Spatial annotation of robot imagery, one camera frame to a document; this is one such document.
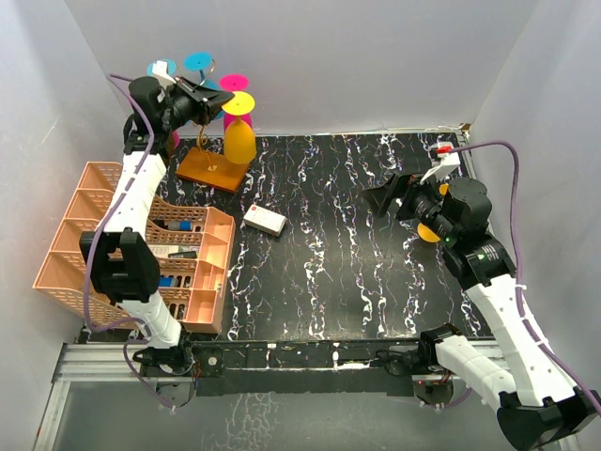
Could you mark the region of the yellow wine glass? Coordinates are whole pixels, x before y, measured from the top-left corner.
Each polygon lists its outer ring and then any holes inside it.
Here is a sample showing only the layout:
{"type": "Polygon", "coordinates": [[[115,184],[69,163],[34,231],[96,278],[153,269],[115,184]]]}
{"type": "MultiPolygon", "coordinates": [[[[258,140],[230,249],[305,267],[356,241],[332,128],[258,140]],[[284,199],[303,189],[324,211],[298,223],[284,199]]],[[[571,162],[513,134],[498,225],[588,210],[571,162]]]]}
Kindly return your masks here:
{"type": "Polygon", "coordinates": [[[223,110],[234,118],[223,135],[223,154],[233,164],[249,164],[256,155],[254,131],[243,119],[255,107],[254,98],[244,91],[233,91],[234,97],[223,110]]]}
{"type": "Polygon", "coordinates": [[[423,241],[429,243],[440,241],[433,221],[440,214],[441,200],[441,194],[435,185],[426,183],[420,186],[419,195],[416,197],[416,215],[420,220],[417,233],[423,241]]]}

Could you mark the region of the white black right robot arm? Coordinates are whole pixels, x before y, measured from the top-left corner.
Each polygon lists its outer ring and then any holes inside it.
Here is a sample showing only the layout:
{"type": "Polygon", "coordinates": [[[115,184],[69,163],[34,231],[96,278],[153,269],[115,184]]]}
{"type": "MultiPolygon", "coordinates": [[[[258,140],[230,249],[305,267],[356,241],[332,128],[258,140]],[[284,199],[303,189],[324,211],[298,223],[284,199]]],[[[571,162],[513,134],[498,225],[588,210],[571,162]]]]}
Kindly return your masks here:
{"type": "Polygon", "coordinates": [[[446,193],[418,174],[392,176],[362,193],[375,216],[394,200],[401,221],[417,219],[439,237],[445,265],[485,318],[507,364],[502,369],[450,324],[420,335],[420,365],[459,376],[496,414],[516,450],[534,450],[574,435],[596,415],[597,393],[587,395],[532,339],[533,319],[516,295],[516,266],[487,230],[492,204],[483,183],[450,181],[446,193]]]}

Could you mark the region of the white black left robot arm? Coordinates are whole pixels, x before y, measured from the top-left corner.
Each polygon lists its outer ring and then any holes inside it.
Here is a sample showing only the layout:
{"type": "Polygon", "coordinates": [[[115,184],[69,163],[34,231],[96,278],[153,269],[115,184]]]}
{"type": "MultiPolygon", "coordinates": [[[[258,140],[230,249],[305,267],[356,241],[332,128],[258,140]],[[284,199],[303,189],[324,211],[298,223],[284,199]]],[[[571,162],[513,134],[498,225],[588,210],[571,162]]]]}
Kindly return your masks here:
{"type": "Polygon", "coordinates": [[[131,106],[123,126],[122,171],[111,204],[79,246],[85,261],[84,296],[104,294],[141,330],[142,365],[175,375],[193,366],[193,351],[159,292],[160,264],[146,243],[146,223],[173,149],[173,133],[188,122],[208,125],[234,97],[184,77],[142,76],[122,91],[131,106]]]}

